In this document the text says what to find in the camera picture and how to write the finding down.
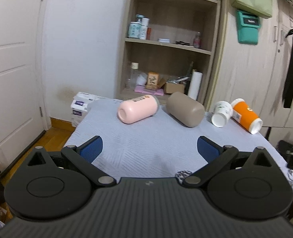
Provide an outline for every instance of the ridged black surface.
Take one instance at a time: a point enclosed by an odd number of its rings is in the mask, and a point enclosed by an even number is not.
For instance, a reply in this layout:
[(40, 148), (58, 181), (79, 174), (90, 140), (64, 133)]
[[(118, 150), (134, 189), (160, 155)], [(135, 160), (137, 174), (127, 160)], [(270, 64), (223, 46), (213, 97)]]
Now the ridged black surface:
[(122, 178), (115, 187), (96, 191), (79, 212), (45, 223), (14, 218), (0, 230), (3, 238), (293, 238), (284, 218), (244, 222), (230, 218), (198, 189), (174, 178)]

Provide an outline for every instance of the pink tumbler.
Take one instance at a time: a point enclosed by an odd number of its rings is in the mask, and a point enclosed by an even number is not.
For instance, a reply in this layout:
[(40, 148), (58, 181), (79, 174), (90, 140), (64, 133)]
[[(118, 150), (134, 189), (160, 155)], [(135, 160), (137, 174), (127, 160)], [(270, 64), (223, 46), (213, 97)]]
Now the pink tumbler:
[(118, 108), (120, 121), (130, 124), (154, 115), (160, 107), (159, 100), (153, 95), (144, 95), (123, 101)]

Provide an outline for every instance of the clear plastic bottle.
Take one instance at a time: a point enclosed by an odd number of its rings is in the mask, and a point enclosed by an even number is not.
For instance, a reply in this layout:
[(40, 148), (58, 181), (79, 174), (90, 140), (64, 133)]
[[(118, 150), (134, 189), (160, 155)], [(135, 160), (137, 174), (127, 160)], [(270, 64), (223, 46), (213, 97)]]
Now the clear plastic bottle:
[(200, 48), (200, 45), (201, 45), (201, 38), (200, 38), (200, 32), (198, 32), (194, 38), (193, 46), (195, 48)]
[(130, 66), (130, 75), (125, 83), (125, 87), (135, 89), (137, 85), (137, 78), (139, 76), (139, 70), (138, 70), (139, 63), (132, 62), (132, 63), (129, 63), (129, 66)]

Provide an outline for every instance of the orange paper cup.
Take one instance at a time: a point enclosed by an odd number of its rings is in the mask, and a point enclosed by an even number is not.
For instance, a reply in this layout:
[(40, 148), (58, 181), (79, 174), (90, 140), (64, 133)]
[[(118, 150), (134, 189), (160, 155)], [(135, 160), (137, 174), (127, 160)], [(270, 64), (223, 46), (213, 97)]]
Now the orange paper cup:
[(263, 121), (242, 98), (232, 101), (231, 106), (233, 107), (233, 119), (240, 123), (248, 132), (256, 134), (261, 130)]

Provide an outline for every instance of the brown bottle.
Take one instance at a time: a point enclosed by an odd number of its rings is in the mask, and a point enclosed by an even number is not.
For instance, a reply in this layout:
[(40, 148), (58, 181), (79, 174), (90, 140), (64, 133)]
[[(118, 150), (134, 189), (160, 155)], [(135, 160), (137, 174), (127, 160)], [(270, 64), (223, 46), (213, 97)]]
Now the brown bottle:
[(167, 112), (188, 127), (195, 127), (202, 121), (205, 108), (196, 100), (181, 92), (175, 92), (167, 100)]

